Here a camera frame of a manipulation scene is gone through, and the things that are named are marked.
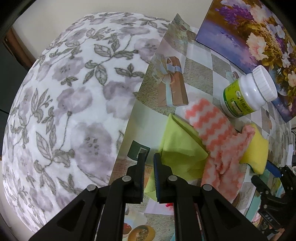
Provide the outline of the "green yellow scouring sponge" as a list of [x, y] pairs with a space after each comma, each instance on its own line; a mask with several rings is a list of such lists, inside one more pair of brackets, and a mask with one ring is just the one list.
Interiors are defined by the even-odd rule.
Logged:
[[255, 129], [255, 134], [240, 160], [240, 164], [248, 164], [255, 174], [264, 173], [267, 159], [269, 142], [259, 132], [256, 124], [250, 124]]

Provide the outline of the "lime green cloth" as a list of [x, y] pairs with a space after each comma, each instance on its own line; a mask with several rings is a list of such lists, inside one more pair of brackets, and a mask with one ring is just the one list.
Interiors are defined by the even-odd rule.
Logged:
[[170, 114], [158, 150], [162, 164], [172, 173], [192, 183], [201, 179], [208, 153], [198, 132], [188, 123]]

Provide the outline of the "white tray with green rim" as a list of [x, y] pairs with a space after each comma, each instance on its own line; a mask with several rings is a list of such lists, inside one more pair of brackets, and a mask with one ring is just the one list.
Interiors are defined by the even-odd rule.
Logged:
[[[271, 190], [272, 195], [276, 197], [282, 197], [284, 194], [284, 189], [282, 183], [279, 178], [274, 177], [272, 173], [270, 173], [267, 169], [264, 170], [264, 173], [260, 175], [260, 179], [268, 186]], [[245, 213], [245, 217], [251, 221], [255, 222], [259, 219], [258, 210], [260, 208], [260, 195], [257, 191], [252, 195], [252, 199], [250, 199], [250, 205], [248, 206], [247, 213]]]

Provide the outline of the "pink white zigzag cloth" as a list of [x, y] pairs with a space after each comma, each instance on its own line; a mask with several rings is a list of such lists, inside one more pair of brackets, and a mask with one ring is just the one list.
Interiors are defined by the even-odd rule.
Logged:
[[255, 128], [247, 124], [237, 132], [226, 115], [205, 98], [190, 102], [184, 112], [209, 152], [202, 184], [210, 184], [233, 202], [244, 179], [239, 162], [255, 135]]

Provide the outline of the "white green pill bottle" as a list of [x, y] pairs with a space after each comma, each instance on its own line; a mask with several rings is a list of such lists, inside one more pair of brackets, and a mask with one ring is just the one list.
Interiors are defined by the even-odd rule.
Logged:
[[262, 65], [251, 73], [240, 76], [224, 90], [220, 103], [231, 118], [240, 118], [260, 110], [266, 103], [278, 97], [273, 79]]

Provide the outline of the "floral fleece blanket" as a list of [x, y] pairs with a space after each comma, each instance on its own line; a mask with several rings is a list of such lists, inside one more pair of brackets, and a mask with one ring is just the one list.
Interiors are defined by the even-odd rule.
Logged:
[[88, 184], [109, 182], [135, 98], [169, 21], [89, 14], [42, 52], [11, 106], [1, 155], [6, 199], [39, 231]]

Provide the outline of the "checkered patterned tablecloth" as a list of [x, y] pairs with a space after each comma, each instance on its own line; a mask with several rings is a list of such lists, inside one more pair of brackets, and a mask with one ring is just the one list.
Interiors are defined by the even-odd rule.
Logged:
[[[197, 28], [188, 25], [176, 15], [169, 24], [168, 31], [163, 34], [156, 53], [179, 59], [188, 101], [205, 98], [215, 106], [220, 106], [220, 92], [229, 84], [229, 75], [231, 73], [242, 75], [243, 72], [220, 54], [197, 43], [195, 41], [197, 32]], [[164, 84], [157, 83], [152, 77], [152, 72], [153, 65], [150, 64], [140, 86], [111, 175], [112, 180], [118, 178], [129, 165], [135, 163], [139, 152], [147, 154], [144, 199], [140, 204], [126, 206], [125, 240], [134, 228], [144, 225], [154, 229], [155, 240], [175, 238], [173, 209], [152, 199], [155, 191], [151, 172], [152, 158], [162, 145], [169, 115], [183, 119], [184, 110], [182, 106], [158, 105], [158, 92]], [[258, 131], [268, 140], [268, 158], [275, 165], [282, 166], [291, 161], [293, 142], [291, 124], [282, 119], [273, 104], [267, 103], [254, 113], [232, 119], [231, 123], [236, 130], [241, 130], [247, 123], [256, 125]]]

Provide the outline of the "floral painting canvas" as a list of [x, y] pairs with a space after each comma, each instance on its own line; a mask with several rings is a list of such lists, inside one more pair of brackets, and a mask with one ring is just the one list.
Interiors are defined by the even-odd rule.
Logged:
[[274, 106], [284, 121], [295, 117], [295, 40], [262, 1], [212, 1], [196, 40], [244, 73], [264, 66], [277, 90]]

